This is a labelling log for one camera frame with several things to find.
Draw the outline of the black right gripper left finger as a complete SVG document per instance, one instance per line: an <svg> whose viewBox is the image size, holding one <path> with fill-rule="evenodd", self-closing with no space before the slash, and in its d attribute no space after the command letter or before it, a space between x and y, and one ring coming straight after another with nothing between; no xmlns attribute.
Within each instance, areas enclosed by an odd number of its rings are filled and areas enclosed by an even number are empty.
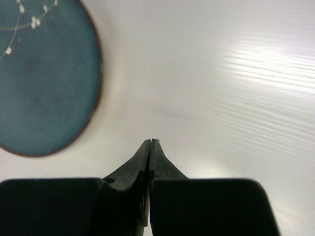
<svg viewBox="0 0 315 236"><path fill-rule="evenodd" d="M105 178L9 179L0 184L3 236L141 236L148 224L150 140Z"/></svg>

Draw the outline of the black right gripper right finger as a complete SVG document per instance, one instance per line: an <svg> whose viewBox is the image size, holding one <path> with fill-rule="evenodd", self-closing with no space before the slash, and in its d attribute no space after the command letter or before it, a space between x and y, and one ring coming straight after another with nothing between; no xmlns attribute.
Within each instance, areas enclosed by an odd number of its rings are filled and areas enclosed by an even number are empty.
<svg viewBox="0 0 315 236"><path fill-rule="evenodd" d="M190 179L150 146L150 223L155 236L278 236L268 196L249 178Z"/></svg>

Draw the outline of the teal round plate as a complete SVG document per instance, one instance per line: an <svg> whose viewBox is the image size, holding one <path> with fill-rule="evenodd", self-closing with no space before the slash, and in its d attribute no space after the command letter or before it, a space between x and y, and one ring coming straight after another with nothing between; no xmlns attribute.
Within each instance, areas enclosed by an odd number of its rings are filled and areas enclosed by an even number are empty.
<svg viewBox="0 0 315 236"><path fill-rule="evenodd" d="M26 157L68 147L96 111L102 71L82 1L1 1L0 147Z"/></svg>

